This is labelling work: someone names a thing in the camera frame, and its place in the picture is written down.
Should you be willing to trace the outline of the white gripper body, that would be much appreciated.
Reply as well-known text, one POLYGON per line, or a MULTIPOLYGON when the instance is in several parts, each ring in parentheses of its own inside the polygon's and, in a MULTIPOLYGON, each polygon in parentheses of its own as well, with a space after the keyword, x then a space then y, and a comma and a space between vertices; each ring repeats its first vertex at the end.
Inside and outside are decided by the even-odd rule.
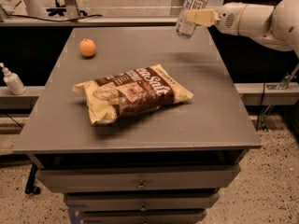
POLYGON ((227 3, 219 7, 220 21, 216 28, 227 35, 240 35, 240 23, 247 5, 244 3, 227 3))

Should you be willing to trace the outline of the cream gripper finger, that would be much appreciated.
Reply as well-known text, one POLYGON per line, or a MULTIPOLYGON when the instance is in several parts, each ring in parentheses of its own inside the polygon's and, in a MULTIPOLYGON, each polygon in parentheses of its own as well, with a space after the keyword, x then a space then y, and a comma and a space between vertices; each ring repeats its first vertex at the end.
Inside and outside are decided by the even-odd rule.
POLYGON ((210 27, 221 20, 219 14, 212 8, 188 10, 185 12, 184 18, 186 21, 210 27))

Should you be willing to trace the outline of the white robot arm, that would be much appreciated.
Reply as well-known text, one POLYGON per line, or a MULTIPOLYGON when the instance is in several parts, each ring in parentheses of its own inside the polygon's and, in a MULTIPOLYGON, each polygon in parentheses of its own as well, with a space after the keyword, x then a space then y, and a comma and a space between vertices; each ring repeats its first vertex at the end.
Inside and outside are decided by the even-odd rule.
POLYGON ((282 0, 276 6, 227 3, 189 10, 184 18, 215 26, 223 34, 248 37, 270 49, 293 50, 299 56, 299 0, 282 0))

